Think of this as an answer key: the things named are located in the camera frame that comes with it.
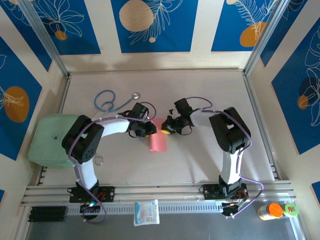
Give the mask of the pink cloth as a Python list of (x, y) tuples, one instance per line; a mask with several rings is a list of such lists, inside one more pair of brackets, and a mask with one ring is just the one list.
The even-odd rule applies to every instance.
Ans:
[(149, 149), (151, 152), (163, 153), (167, 151), (166, 135), (161, 131), (163, 118), (155, 118), (152, 123), (156, 127), (156, 133), (149, 136)]

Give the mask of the blue stethoscope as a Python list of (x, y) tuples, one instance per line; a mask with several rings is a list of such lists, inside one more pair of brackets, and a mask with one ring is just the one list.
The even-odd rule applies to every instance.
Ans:
[[(103, 102), (102, 104), (98, 104), (98, 98), (106, 93), (112, 94), (112, 99)], [(98, 118), (102, 118), (104, 115), (109, 113), (115, 113), (118, 110), (121, 110), (125, 106), (127, 106), (129, 103), (131, 103), (133, 100), (138, 100), (140, 98), (140, 94), (138, 92), (134, 92), (130, 99), (124, 102), (122, 105), (119, 105), (118, 107), (115, 107), (115, 100), (116, 100), (116, 93), (111, 89), (105, 89), (99, 92), (93, 100), (93, 105), (97, 109), (98, 113), (101, 113), (101, 115)]]

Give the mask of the white plastic gauze packet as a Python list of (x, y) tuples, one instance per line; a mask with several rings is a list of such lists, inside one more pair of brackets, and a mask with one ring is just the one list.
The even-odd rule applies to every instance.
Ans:
[(144, 225), (158, 225), (160, 223), (158, 200), (142, 201), (134, 203), (135, 227)]

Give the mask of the light green zip pouch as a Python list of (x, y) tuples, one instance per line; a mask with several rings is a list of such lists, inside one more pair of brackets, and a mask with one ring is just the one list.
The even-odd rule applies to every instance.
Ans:
[(30, 144), (27, 159), (47, 168), (71, 168), (62, 140), (79, 116), (51, 114), (40, 119)]

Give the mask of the black controller board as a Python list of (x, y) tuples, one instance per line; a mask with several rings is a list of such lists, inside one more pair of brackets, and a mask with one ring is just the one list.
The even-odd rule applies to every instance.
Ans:
[(222, 203), (222, 214), (228, 218), (233, 217), (235, 214), (239, 212), (239, 202), (227, 202)]
[(86, 220), (93, 220), (97, 217), (96, 213), (99, 213), (101, 206), (96, 201), (88, 201), (80, 206), (80, 213), (82, 218)]

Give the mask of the black ribbed block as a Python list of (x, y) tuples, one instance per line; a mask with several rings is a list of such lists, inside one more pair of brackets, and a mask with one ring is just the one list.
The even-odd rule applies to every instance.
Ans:
[(67, 214), (66, 206), (34, 206), (28, 222), (63, 222)]

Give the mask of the jar with orange lid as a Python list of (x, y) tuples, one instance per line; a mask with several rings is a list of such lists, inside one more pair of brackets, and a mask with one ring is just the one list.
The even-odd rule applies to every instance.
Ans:
[(278, 203), (270, 203), (259, 207), (257, 214), (263, 221), (274, 220), (283, 216), (283, 209)]

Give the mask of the green-capped bottle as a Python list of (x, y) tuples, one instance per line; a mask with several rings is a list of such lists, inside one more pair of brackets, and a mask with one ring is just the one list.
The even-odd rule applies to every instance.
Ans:
[(283, 214), (288, 218), (297, 217), (299, 215), (299, 208), (294, 203), (286, 203), (282, 206)]

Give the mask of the aluminium frame rail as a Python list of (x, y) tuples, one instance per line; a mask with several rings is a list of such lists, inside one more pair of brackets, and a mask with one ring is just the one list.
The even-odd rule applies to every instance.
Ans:
[[(252, 200), (258, 196), (259, 200), (296, 200), (293, 186), (288, 180), (276, 180), (263, 182), (264, 188), (259, 184), (246, 182), (244, 191)], [(134, 202), (158, 200), (161, 204), (169, 203), (204, 203), (204, 202), (229, 202), (230, 200), (205, 200), (200, 193), (200, 183), (149, 184), (149, 185), (114, 185), (113, 202), (107, 204), (131, 204)], [(67, 206), (81, 205), (84, 203), (71, 203), (70, 194), (67, 192), (71, 185), (38, 185), (27, 186), (21, 200), (22, 206)]]

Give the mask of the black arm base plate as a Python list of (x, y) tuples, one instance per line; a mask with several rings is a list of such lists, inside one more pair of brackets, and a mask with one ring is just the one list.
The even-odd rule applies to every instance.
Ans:
[[(114, 201), (114, 186), (96, 185), (89, 191), (102, 203), (112, 203)], [(67, 192), (69, 193), (70, 203), (86, 203), (94, 200), (94, 198), (80, 185), (68, 188)]]
[(204, 184), (199, 188), (201, 194), (204, 195), (205, 200), (242, 200), (248, 199), (249, 194), (245, 191), (247, 186), (242, 183), (236, 190), (232, 190), (228, 195), (223, 193), (219, 184)]

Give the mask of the aluminium table side rail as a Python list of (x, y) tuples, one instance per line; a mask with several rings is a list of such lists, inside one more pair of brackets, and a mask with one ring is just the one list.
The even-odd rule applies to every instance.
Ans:
[[(58, 102), (56, 114), (61, 114), (63, 112), (64, 105), (65, 105), (66, 98), (67, 98), (67, 94), (68, 94), (69, 87), (70, 87), (70, 83), (71, 83), (71, 76), (69, 75), (68, 78), (63, 81), (63, 83), (64, 83), (64, 85), (63, 85), (63, 89), (60, 91), (60, 97), (59, 97), (59, 102)], [(44, 167), (44, 166), (42, 166), (40, 168), (39, 173), (36, 178), (36, 183), (35, 183), (36, 186), (43, 185), (44, 178), (47, 173), (47, 169), (48, 168)]]
[(274, 178), (276, 181), (280, 181), (280, 180), (282, 180), (282, 176), (281, 176), (281, 173), (279, 172), (279, 168), (278, 168), (278, 164), (275, 159), (273, 147), (271, 145), (268, 132), (265, 128), (265, 124), (264, 124), (264, 121), (262, 118), (262, 114), (261, 114), (261, 111), (259, 108), (258, 101), (255, 96), (254, 89), (252, 87), (252, 84), (251, 84), (251, 81), (248, 77), (248, 74), (244, 70), (242, 71), (242, 76), (243, 76), (243, 81), (244, 81), (244, 84), (246, 87), (246, 91), (248, 93), (248, 97), (249, 97), (253, 112), (255, 115), (258, 129), (259, 129), (259, 132), (260, 132), (260, 135), (262, 138), (264, 149), (266, 151), (267, 158), (269, 160), (270, 166), (274, 168), (274, 170), (272, 170)]

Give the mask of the aluminium frame post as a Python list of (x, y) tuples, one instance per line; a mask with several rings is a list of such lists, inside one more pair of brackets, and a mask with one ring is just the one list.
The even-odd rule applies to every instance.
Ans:
[(271, 35), (273, 34), (276, 26), (278, 25), (287, 5), (290, 0), (277, 0), (276, 5), (265, 24), (265, 27), (262, 30), (260, 37), (258, 38), (256, 45), (254, 46), (247, 63), (243, 68), (243, 75), (248, 78), (252, 72), (257, 60), (260, 58), (262, 51), (265, 49), (266, 44), (268, 43)]
[(51, 60), (55, 63), (61, 74), (64, 77), (68, 77), (69, 73), (66, 69), (66, 66), (63, 63), (54, 42), (52, 41), (32, 3), (29, 0), (17, 0), (17, 2), (25, 18), (50, 56)]

